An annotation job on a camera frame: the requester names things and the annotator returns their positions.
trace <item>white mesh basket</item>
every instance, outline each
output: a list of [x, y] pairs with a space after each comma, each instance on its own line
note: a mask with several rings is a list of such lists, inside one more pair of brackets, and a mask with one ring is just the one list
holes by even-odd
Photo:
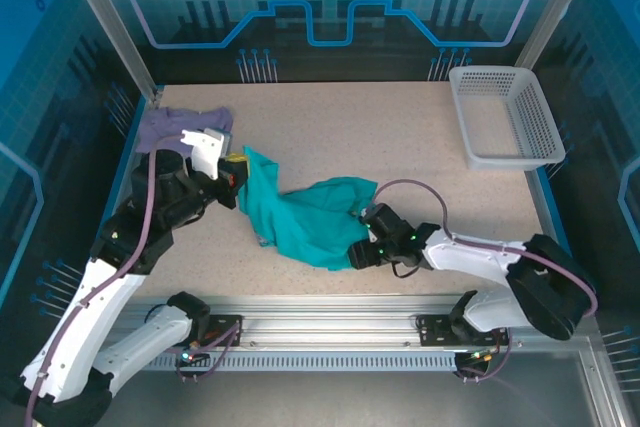
[[453, 99], [471, 169], [533, 170], [565, 151], [535, 74], [518, 67], [455, 67]]

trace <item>green towel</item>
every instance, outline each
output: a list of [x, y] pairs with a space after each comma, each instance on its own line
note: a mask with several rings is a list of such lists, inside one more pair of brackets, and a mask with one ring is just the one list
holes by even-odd
[[278, 164], [244, 148], [249, 179], [238, 194], [262, 246], [276, 246], [286, 257], [329, 270], [350, 268], [347, 250], [366, 239], [357, 218], [369, 205], [377, 184], [357, 177], [337, 177], [305, 190], [278, 192]]

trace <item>purple cloth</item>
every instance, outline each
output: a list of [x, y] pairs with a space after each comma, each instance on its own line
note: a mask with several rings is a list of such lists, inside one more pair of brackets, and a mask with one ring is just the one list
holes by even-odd
[[[138, 146], [136, 152], [148, 153], [155, 143], [168, 135], [176, 135], [183, 130], [218, 129], [231, 132], [233, 116], [229, 109], [220, 107], [211, 112], [195, 112], [188, 109], [160, 109], [147, 110], [142, 115], [138, 128]], [[162, 144], [163, 149], [175, 150], [185, 157], [191, 155], [190, 145], [179, 140], [171, 140]]]

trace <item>speckled tabletop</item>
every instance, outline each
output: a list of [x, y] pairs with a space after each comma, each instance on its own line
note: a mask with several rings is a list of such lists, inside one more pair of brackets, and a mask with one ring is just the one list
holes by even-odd
[[[448, 83], [376, 82], [168, 86], [162, 105], [234, 114], [232, 150], [243, 145], [280, 163], [280, 190], [335, 176], [379, 182], [409, 177], [446, 199], [452, 230], [528, 240], [540, 225], [522, 172], [470, 171]], [[381, 194], [410, 222], [440, 223], [440, 207], [414, 186]], [[249, 219], [215, 204], [174, 233], [175, 245], [137, 296], [460, 293], [488, 282], [421, 271], [406, 280], [389, 266], [329, 272], [258, 246]]]

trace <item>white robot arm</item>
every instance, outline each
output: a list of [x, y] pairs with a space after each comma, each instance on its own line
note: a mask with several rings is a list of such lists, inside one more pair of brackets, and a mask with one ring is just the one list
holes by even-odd
[[[19, 378], [0, 379], [0, 393], [26, 406], [28, 417], [46, 427], [95, 425], [120, 388], [160, 353], [181, 343], [188, 348], [216, 340], [207, 336], [209, 307], [181, 292], [140, 329], [99, 352], [122, 308], [173, 244], [172, 230], [199, 219], [213, 201], [234, 208], [247, 179], [246, 159], [225, 157], [226, 134], [185, 131], [181, 140], [194, 146], [191, 160], [185, 163], [180, 154], [160, 150], [155, 172], [149, 172], [149, 157], [143, 158], [132, 174], [131, 197], [103, 225], [80, 286], [48, 342]], [[131, 270], [118, 277], [136, 250], [154, 178], [148, 239]], [[111, 283], [84, 300], [107, 280]], [[52, 355], [48, 366], [47, 353]]]
[[[349, 249], [356, 269], [391, 263], [405, 278], [420, 268], [453, 270], [495, 282], [481, 292], [467, 292], [449, 316], [461, 341], [473, 343], [503, 327], [533, 326], [558, 340], [568, 340], [597, 301], [587, 273], [545, 235], [528, 242], [495, 242], [452, 234], [446, 225], [413, 228], [386, 204], [362, 217], [370, 238]], [[413, 270], [402, 276], [396, 265]]]

